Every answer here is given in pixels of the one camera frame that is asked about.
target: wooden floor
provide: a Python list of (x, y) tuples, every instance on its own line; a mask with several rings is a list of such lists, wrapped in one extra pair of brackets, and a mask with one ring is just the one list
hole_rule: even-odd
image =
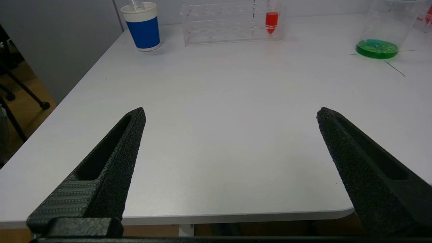
[[(55, 109), (56, 105), (26, 62), (21, 63), (13, 72), (42, 101), (48, 101), (51, 104), (50, 109), (42, 111), (36, 101), (7, 75), (0, 76), (0, 83), (10, 88), (16, 95), (14, 101), (7, 102), (8, 106), (26, 135), (30, 136)], [(22, 141), (10, 122), (9, 131), (8, 154), (11, 157), (21, 147)], [(178, 236), (178, 228), (178, 225), (126, 226), (124, 236), (176, 237)], [(212, 228), (214, 226), (210, 224), (197, 224), (195, 225), (195, 235), (213, 236), (214, 230)], [(237, 224), (237, 228), (243, 236), (364, 235), (363, 228), (355, 214), (338, 220), (240, 223)], [(0, 230), (0, 243), (27, 243), (29, 241), (30, 231), (28, 229)]]
[[(43, 123), (43, 121), (55, 109), (56, 104), (46, 91), (40, 80), (33, 73), (26, 62), (22, 62), (12, 72), (42, 101), (49, 102), (51, 107), (48, 110), (42, 110), (39, 104), (28, 95), (21, 87), (16, 84), (9, 76), (0, 75), (0, 83), (9, 88), (16, 96), (15, 100), (7, 101), (9, 109), (17, 119), (24, 133), (29, 137)], [(22, 140), (12, 124), (8, 121), (9, 126), (9, 144), (7, 157), (12, 155), (22, 146)]]

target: blue paper cup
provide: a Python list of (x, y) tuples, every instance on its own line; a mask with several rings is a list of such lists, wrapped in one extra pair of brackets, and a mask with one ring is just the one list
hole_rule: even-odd
[(136, 10), (132, 5), (120, 9), (139, 51), (153, 51), (161, 46), (156, 3), (142, 3)]

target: gray wall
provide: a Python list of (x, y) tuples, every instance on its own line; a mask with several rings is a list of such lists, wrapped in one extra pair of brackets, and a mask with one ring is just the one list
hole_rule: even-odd
[[(180, 9), (184, 1), (202, 2), (202, 0), (149, 0), (158, 5), (158, 21), (160, 25), (179, 24)], [(212, 0), (212, 2), (226, 2), (227, 0)], [(346, 13), (365, 13), (369, 9), (372, 0), (286, 0), (288, 6), (288, 17), (315, 16)], [(115, 0), (117, 8), (128, 4), (128, 0)], [(126, 22), (121, 16), (124, 29)]]
[(0, 24), (57, 103), (121, 34), (111, 0), (0, 0)]

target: test tube rack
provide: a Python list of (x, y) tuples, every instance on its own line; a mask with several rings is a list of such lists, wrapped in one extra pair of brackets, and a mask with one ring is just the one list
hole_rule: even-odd
[[(276, 30), (267, 31), (269, 2), (279, 13)], [(181, 9), (184, 44), (283, 40), (284, 0), (187, 0)]]

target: glass beaker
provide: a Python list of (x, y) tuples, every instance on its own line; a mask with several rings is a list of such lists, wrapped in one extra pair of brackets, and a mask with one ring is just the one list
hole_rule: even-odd
[(371, 58), (398, 53), (426, 0), (373, 0), (356, 51)]

